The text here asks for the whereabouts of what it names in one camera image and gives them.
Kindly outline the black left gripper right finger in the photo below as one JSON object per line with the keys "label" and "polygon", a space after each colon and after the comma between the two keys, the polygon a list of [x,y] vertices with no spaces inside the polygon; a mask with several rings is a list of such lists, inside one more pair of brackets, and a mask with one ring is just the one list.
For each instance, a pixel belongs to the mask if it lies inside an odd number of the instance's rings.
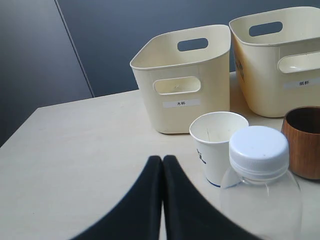
{"label": "black left gripper right finger", "polygon": [[212,206],[191,183],[177,158],[163,164],[163,205],[168,240],[257,240]]}

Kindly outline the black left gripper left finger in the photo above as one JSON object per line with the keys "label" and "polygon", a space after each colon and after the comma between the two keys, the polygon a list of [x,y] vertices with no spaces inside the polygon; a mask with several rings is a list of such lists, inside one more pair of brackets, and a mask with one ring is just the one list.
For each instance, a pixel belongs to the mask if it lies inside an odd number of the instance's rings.
{"label": "black left gripper left finger", "polygon": [[118,204],[74,240],[158,240],[163,200],[163,162],[150,156]]}

